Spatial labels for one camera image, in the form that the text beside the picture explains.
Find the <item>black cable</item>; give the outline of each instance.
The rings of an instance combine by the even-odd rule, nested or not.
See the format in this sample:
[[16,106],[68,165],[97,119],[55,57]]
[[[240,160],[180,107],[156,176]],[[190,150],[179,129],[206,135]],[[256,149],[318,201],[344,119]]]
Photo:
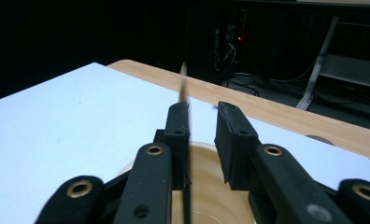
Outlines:
[[[248,79],[250,79],[249,82],[246,82],[246,83],[243,83],[243,82],[239,82],[239,81],[234,81],[233,78],[235,77],[247,77]],[[236,85],[238,87],[241,87],[241,88],[230,88],[229,87],[229,84],[232,83],[233,85]],[[236,91],[246,91],[247,93],[250,93],[254,96],[260,96],[261,94],[259,93],[259,91],[257,91],[255,88],[252,88],[250,85],[254,84],[255,83],[255,80],[254,78],[251,76],[251,74],[247,74],[247,73],[232,73],[232,77],[227,79],[226,81],[226,87],[227,88],[230,88],[232,90],[236,90]]]

